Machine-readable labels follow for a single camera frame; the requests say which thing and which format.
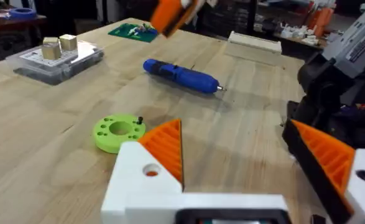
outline green ring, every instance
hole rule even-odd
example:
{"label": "green ring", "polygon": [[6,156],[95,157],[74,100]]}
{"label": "green ring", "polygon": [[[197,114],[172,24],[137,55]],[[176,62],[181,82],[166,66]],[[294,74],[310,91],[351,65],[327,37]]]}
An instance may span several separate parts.
{"label": "green ring", "polygon": [[145,134],[146,125],[137,124],[138,117],[113,114],[100,119],[94,126],[93,136],[98,148],[117,154],[125,141],[136,141]]}

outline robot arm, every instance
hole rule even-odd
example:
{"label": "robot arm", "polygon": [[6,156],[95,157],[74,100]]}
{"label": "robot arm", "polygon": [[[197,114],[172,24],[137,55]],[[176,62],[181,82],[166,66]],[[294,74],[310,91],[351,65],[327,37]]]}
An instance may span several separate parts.
{"label": "robot arm", "polygon": [[[206,0],[160,0],[150,23],[164,36],[171,36],[184,23],[189,23]],[[215,6],[217,0],[207,0]]]}
{"label": "robot arm", "polygon": [[365,13],[338,39],[329,44],[322,56],[336,60],[334,66],[350,78],[365,68]]}

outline plastic storage box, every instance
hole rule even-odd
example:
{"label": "plastic storage box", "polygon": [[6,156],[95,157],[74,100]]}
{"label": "plastic storage box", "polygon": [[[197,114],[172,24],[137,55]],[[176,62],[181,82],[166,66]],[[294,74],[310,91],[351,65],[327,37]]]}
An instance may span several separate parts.
{"label": "plastic storage box", "polygon": [[11,55],[6,60],[17,74],[58,85],[103,58],[103,49],[94,44],[79,40],[77,46],[76,50],[63,50],[62,56],[57,60],[44,59],[41,46]]}

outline blue screwdriver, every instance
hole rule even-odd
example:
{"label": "blue screwdriver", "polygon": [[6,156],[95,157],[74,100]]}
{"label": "blue screwdriver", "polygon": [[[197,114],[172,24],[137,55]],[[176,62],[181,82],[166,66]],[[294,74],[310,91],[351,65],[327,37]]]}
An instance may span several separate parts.
{"label": "blue screwdriver", "polygon": [[144,69],[153,75],[171,80],[181,86],[203,93],[215,93],[226,90],[219,85],[218,80],[202,72],[179,67],[167,62],[148,59],[144,62]]}

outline wooden tabletop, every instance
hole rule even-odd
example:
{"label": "wooden tabletop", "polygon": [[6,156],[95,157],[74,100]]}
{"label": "wooden tabletop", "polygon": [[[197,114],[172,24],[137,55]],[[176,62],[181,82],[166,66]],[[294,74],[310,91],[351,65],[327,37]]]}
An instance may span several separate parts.
{"label": "wooden tabletop", "polygon": [[[301,60],[273,67],[224,55],[226,42],[178,31],[152,43],[108,35],[117,22],[78,36],[104,47],[104,60],[57,86],[21,77],[0,62],[0,223],[100,223],[116,159],[95,147],[104,116],[143,116],[149,129],[182,119],[188,192],[282,194],[293,223],[323,209],[290,158],[279,125],[288,100],[303,95]],[[156,58],[211,74],[214,95],[151,78]]]}

